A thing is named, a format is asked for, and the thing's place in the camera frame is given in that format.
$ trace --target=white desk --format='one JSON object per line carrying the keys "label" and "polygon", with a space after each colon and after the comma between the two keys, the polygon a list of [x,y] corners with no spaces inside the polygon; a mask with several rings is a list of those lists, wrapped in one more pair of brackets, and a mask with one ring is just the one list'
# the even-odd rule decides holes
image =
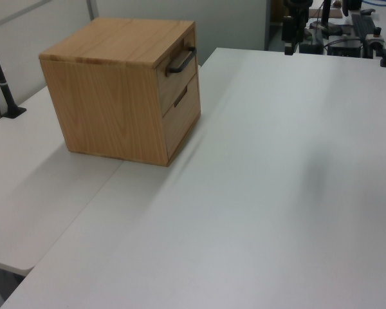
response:
{"label": "white desk", "polygon": [[171,169],[124,162],[3,309],[386,308],[386,69],[218,49],[200,90]]}
{"label": "white desk", "polygon": [[122,163],[70,153],[44,88],[0,120],[0,268],[26,275]]}

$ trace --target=drawer gap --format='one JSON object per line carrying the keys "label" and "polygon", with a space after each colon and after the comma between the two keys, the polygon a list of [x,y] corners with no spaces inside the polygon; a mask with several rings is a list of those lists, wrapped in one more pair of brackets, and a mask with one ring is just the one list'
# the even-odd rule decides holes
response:
{"label": "drawer gap", "polygon": [[174,107],[176,107],[179,104],[179,102],[186,95],[186,93],[187,93],[187,86],[185,87],[185,89],[183,89],[183,91],[179,94],[178,98],[174,101],[173,103]]}

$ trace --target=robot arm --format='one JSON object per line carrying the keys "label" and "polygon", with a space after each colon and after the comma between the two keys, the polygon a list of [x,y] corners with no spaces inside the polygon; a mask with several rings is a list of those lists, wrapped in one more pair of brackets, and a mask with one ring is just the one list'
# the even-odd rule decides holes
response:
{"label": "robot arm", "polygon": [[304,29],[309,20],[309,7],[313,0],[283,0],[289,16],[283,19],[282,41],[284,54],[293,55],[297,44],[303,41]]}

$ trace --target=wood grain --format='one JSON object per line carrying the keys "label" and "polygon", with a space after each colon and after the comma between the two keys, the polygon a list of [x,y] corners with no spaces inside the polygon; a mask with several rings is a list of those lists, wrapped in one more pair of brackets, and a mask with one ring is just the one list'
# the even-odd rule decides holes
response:
{"label": "wood grain", "polygon": [[[185,39],[182,41],[182,45],[179,48],[175,48],[173,53],[170,53],[157,67],[157,78],[159,85],[159,100],[161,104],[161,114],[164,115],[169,110],[170,106],[177,99],[178,95],[186,87],[187,83],[198,71],[198,63],[196,57],[188,64],[188,66],[180,73],[166,74],[166,69],[170,63],[173,63],[173,59],[182,54],[187,56],[189,52],[184,52],[187,46],[196,46],[194,37],[194,30],[190,31]],[[182,57],[178,63],[174,65],[180,65],[185,60]]]}
{"label": "wood grain", "polygon": [[97,19],[41,53],[68,149],[168,166],[200,101],[196,58],[165,70],[195,35],[193,22]]}
{"label": "wood grain", "polygon": [[70,151],[166,165],[154,70],[41,61]]}
{"label": "wood grain", "polygon": [[39,58],[155,68],[193,28],[194,21],[96,18]]}
{"label": "wood grain", "polygon": [[163,117],[167,154],[171,158],[179,143],[186,135],[191,123],[200,115],[198,79],[195,75],[187,85],[187,93],[175,107],[171,105]]}

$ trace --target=wooden top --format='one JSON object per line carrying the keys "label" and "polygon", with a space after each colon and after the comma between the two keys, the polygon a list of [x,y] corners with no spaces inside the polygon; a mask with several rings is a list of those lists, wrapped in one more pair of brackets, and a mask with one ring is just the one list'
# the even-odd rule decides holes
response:
{"label": "wooden top", "polygon": [[39,55],[40,60],[155,68],[194,21],[96,18]]}

